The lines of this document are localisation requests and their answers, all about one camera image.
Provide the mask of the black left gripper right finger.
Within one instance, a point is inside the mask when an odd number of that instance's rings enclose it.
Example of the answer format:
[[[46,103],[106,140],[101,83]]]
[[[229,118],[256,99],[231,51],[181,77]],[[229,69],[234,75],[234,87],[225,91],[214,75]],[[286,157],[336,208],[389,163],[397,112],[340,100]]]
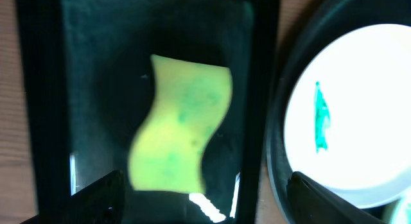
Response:
[[[384,224],[299,171],[292,173],[286,192],[296,224]]]

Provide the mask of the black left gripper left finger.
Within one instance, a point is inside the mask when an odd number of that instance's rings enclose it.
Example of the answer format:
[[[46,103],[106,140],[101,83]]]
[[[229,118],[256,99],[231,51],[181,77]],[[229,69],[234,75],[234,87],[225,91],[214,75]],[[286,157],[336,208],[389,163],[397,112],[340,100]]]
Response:
[[[125,206],[125,177],[114,170],[56,207],[21,224],[120,224]]]

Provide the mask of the yellow green-stained sponge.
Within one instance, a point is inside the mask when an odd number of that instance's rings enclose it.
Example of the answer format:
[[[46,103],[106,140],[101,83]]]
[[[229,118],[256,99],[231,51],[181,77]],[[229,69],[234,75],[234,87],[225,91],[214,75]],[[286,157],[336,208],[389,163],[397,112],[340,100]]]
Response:
[[[159,55],[150,58],[155,94],[130,147],[130,185],[136,191],[204,193],[202,159],[231,104],[231,71]]]

